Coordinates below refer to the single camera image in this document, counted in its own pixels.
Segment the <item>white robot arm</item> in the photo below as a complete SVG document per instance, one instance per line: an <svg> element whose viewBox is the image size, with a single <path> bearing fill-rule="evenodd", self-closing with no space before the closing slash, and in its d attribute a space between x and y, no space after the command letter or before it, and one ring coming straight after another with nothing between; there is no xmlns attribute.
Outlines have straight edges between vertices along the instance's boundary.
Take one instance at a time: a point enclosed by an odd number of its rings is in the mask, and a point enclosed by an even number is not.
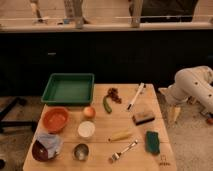
<svg viewBox="0 0 213 171"><path fill-rule="evenodd" d="M179 70L174 83L165 92L170 105L185 102L190 96L198 100L208 112L213 114L213 70L208 66L198 66Z"/></svg>

